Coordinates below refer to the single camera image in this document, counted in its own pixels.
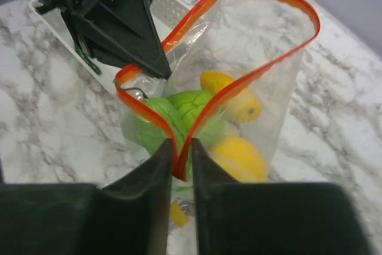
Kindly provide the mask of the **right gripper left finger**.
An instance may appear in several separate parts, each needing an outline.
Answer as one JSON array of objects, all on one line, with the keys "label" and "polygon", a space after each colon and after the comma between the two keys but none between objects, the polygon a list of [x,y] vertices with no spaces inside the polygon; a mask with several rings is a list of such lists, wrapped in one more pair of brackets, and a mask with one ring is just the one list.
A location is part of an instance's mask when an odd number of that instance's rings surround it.
[{"label": "right gripper left finger", "polygon": [[2,254],[165,254],[173,144],[105,188],[1,185]]}]

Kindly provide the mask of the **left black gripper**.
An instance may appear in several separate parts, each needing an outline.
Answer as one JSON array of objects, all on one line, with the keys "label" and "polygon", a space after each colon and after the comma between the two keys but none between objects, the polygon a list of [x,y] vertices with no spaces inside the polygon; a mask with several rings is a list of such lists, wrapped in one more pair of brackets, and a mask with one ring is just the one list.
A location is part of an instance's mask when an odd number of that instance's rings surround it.
[{"label": "left black gripper", "polygon": [[83,52],[113,67],[132,63],[147,75],[171,75],[150,5],[153,0],[40,0],[47,11],[59,8],[72,15],[71,33]]}]

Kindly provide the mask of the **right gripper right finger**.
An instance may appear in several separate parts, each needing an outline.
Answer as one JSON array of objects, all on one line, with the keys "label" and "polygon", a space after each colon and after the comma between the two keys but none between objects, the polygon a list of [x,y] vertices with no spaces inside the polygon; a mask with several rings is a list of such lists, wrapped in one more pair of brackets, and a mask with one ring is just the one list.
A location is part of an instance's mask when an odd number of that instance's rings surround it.
[{"label": "right gripper right finger", "polygon": [[199,254],[372,254],[341,186],[240,183],[198,139],[192,160]]}]

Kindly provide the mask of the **white perforated plastic basket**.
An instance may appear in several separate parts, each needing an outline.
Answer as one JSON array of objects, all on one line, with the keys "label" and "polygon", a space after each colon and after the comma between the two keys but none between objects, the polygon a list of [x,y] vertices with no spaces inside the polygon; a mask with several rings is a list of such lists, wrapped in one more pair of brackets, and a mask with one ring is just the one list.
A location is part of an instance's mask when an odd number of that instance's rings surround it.
[{"label": "white perforated plastic basket", "polygon": [[29,6],[110,93],[128,64],[149,77],[169,78],[170,53],[162,41],[189,10],[180,0],[85,0],[73,14],[39,0]]}]

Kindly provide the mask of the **yellow lemon toy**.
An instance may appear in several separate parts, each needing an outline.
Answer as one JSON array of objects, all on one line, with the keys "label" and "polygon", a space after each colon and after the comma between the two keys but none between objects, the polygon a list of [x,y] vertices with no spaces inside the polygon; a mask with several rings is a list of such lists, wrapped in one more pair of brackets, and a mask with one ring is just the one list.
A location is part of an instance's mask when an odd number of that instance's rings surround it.
[{"label": "yellow lemon toy", "polygon": [[239,182],[262,183],[267,180],[269,171],[265,159],[241,137],[223,137],[210,149],[210,157]]}]

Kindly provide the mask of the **light green lettuce toy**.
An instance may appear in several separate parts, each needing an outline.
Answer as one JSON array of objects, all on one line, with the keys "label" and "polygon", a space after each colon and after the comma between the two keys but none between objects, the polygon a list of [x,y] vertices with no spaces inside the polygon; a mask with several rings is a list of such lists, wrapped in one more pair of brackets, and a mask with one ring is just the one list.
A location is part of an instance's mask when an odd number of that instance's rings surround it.
[{"label": "light green lettuce toy", "polygon": [[164,97],[151,97],[137,100],[134,112],[138,143],[152,155],[163,141],[173,139],[176,153],[172,174],[182,181],[188,180],[187,158],[179,158],[187,131],[175,107]]}]

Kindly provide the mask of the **clear zip bag orange zipper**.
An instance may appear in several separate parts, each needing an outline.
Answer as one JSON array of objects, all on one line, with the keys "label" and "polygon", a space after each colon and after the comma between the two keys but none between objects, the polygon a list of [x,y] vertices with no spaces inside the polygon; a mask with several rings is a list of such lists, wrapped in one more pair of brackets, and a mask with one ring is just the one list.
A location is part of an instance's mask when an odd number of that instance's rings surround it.
[{"label": "clear zip bag orange zipper", "polygon": [[306,0],[200,0],[162,43],[167,80],[133,65],[115,76],[132,166],[173,139],[175,187],[188,190],[198,139],[238,181],[265,182],[304,48],[320,28]]}]

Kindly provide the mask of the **light green cabbage toy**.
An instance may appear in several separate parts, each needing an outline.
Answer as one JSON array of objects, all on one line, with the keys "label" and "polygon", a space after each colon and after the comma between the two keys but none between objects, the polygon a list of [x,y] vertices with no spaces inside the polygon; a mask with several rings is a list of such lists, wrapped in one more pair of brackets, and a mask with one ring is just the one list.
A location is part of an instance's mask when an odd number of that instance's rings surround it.
[{"label": "light green cabbage toy", "polygon": [[[183,91],[167,97],[167,100],[178,112],[181,122],[188,133],[197,117],[212,99],[213,94],[204,90]],[[212,116],[200,129],[203,136],[217,137],[223,131],[223,119],[220,116]]]}]

